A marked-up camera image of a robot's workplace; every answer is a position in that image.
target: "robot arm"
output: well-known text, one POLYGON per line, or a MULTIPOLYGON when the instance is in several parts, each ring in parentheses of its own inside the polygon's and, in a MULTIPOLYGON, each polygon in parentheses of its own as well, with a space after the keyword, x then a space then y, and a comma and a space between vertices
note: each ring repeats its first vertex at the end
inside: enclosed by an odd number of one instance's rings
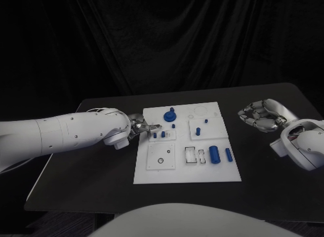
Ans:
POLYGON ((284 106, 271 99, 248 104, 240 111, 243 122, 261 132, 283 128, 280 138, 270 147, 280 157, 289 155, 305 170, 324 165, 324 121, 297 119, 284 106))
POLYGON ((159 127, 149 126, 142 115, 126 116, 107 108, 44 119, 0 122, 0 172, 28 158, 87 147, 100 140, 120 149, 135 135, 159 127))

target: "white board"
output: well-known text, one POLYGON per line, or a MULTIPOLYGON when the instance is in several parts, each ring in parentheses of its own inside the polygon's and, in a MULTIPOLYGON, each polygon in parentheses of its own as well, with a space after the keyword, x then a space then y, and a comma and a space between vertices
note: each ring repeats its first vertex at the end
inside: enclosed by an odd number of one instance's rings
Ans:
POLYGON ((145 108, 142 115, 148 124, 159 124, 162 128, 152 130, 149 137, 146 133, 139 135, 133 184, 241 181, 217 102, 145 108), (176 118, 166 122, 163 114, 171 107, 176 118), (161 131, 174 131, 175 136, 171 139, 165 136, 162 140, 161 131), (209 161, 209 146, 218 148, 218 164, 209 161), (185 147, 194 147, 194 164, 186 163, 185 147), (227 160, 225 148, 230 149, 231 162, 227 160))

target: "robotic hand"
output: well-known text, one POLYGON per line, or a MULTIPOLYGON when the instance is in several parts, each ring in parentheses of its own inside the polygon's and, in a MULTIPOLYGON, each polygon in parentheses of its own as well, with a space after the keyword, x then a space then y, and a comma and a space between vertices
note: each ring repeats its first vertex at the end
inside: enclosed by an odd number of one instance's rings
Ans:
POLYGON ((161 128, 143 116, 96 108, 51 118, 0 122, 0 172, 17 162, 87 147, 103 140, 114 149, 127 146, 139 133, 161 128))
POLYGON ((324 165, 324 120, 297 119, 286 107, 266 99, 248 104, 240 111, 241 121, 261 132, 283 128, 280 138, 270 147, 280 157, 289 155, 293 162, 312 170, 324 165))

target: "black backdrop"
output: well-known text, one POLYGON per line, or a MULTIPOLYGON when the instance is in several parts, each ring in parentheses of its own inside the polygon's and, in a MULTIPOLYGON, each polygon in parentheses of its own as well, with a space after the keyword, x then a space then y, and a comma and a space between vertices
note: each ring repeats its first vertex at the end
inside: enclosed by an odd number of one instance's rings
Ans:
POLYGON ((276 82, 324 116, 324 0, 0 0, 0 120, 91 97, 276 82))

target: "black table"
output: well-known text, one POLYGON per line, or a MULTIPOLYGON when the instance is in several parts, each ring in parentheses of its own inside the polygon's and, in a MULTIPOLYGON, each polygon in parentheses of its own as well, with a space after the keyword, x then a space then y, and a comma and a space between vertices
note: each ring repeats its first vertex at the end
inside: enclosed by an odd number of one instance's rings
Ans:
POLYGON ((266 98, 277 100, 299 118, 322 119, 289 83, 83 100, 77 112, 107 107, 126 114, 142 113, 142 108, 217 101, 241 182, 133 185, 138 138, 117 151, 99 142, 51 156, 25 210, 123 213, 181 202, 263 220, 324 222, 324 167, 305 171, 289 157, 277 157, 269 143, 280 131, 261 133, 237 116, 248 103, 266 98))

